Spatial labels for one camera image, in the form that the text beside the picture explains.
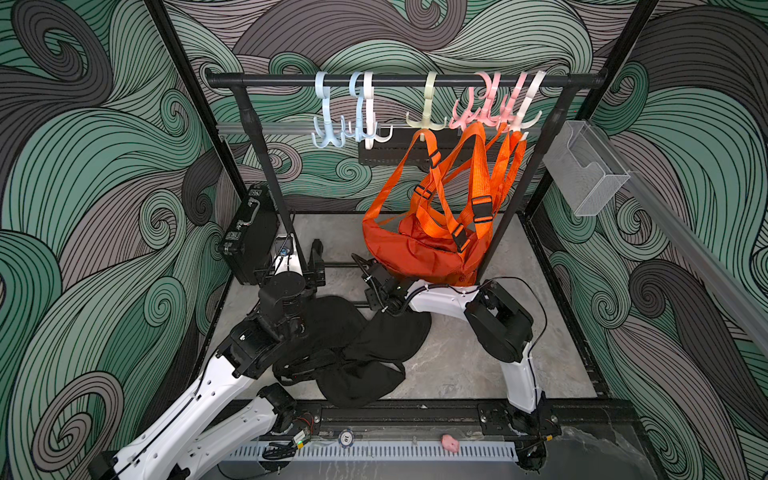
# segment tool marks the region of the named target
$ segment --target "black briefcase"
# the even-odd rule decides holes
[[[268,270],[278,223],[266,186],[251,185],[218,246],[241,284],[258,285],[258,276]]]

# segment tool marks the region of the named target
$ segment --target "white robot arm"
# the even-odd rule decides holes
[[[296,401],[274,383],[239,412],[205,430],[285,353],[290,340],[301,337],[300,306],[315,289],[306,285],[298,262],[291,258],[293,249],[285,251],[287,258],[275,259],[274,276],[259,291],[260,308],[232,328],[203,373],[152,426],[120,451],[102,452],[91,462],[92,479],[196,480],[247,440],[290,427]],[[419,280],[405,289],[377,263],[368,263],[363,271],[375,289],[366,295],[376,298],[373,302],[380,302],[381,310],[394,313],[407,305],[416,312],[468,320],[483,347],[501,363],[508,401],[526,413],[536,409],[541,390],[530,357],[532,319],[498,284],[481,289]],[[395,290],[405,293],[392,295]]]

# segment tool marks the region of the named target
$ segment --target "wall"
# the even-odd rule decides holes
[[[647,24],[594,121],[768,311],[768,5],[710,4]],[[670,478],[764,478],[768,361],[685,252],[627,191],[592,218],[554,186],[543,207],[571,308]]]
[[[192,374],[232,191],[141,0],[0,3],[0,465],[89,478]]]
[[[315,74],[318,70],[340,74],[355,70],[400,74],[498,70],[517,74],[540,68],[552,74],[598,71],[634,8],[634,2],[601,3],[166,0],[187,56],[220,122],[239,122],[240,118],[228,90],[207,87],[201,75],[205,68],[253,74]],[[507,91],[501,89],[499,98]],[[265,122],[311,121],[320,112],[320,102],[311,88],[251,88],[249,92]],[[544,89],[530,111],[535,114],[541,109],[546,115],[557,94],[558,89]],[[572,114],[586,94],[581,93]],[[334,119],[341,114],[354,118],[355,101],[345,88],[334,89],[332,98]],[[466,105],[464,89],[438,89],[432,119],[450,115],[457,98]],[[423,103],[419,88],[376,89],[380,121],[403,121],[406,112],[419,119]],[[230,136],[228,141],[246,183],[262,180],[247,139]],[[297,210],[365,210],[394,169],[361,166],[353,142],[344,148],[319,150],[308,135],[273,135],[267,141],[283,192]],[[528,149],[527,157],[532,151]],[[407,210],[408,196],[423,175],[415,167],[407,167],[386,206]],[[539,177],[528,192],[534,191]],[[450,185],[446,189],[449,201],[464,204],[466,185],[466,177]]]

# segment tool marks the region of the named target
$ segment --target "pink object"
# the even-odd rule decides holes
[[[456,114],[456,108],[458,107],[458,98],[456,99],[456,103],[453,104],[453,117],[451,118],[451,122],[448,124],[449,128],[452,130],[455,130],[456,128],[461,128],[462,131],[467,129],[467,125],[471,124],[475,120],[475,114],[472,113],[472,103],[475,101],[475,87],[469,88],[469,103],[467,104],[467,109],[464,110],[464,113],[461,117],[459,117]]]
[[[479,71],[475,75],[480,75],[485,82],[485,95],[482,98],[485,99],[482,107],[475,112],[475,120],[488,125],[489,127],[496,126],[496,120],[491,116],[491,107],[493,107],[493,101],[496,99],[496,91],[498,90],[498,82],[502,79],[502,74],[496,72],[493,74],[493,81],[484,71]]]
[[[510,121],[510,117],[512,117],[512,110],[515,109],[515,100],[518,99],[518,95],[520,95],[520,90],[523,88],[523,82],[525,82],[525,77],[527,77],[528,74],[525,72],[522,72],[520,74],[520,77],[518,78],[518,83],[515,85],[515,89],[512,90],[512,93],[509,95],[509,102],[507,102],[507,95],[502,98],[502,108],[501,111],[499,111],[499,116],[497,117],[491,117],[492,120],[496,122],[496,130],[498,130],[498,127],[501,124],[508,123]]]
[[[442,440],[440,441],[442,443],[442,447],[449,452],[452,453],[458,453],[458,440],[454,439],[447,433],[442,436]]]

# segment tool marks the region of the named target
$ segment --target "red wire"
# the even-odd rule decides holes
[[[297,417],[297,418],[299,420],[303,420],[304,423],[306,423],[306,426],[308,426],[310,428],[310,435],[311,435],[312,434],[312,426],[310,425],[309,421],[307,419],[305,419],[304,417]]]

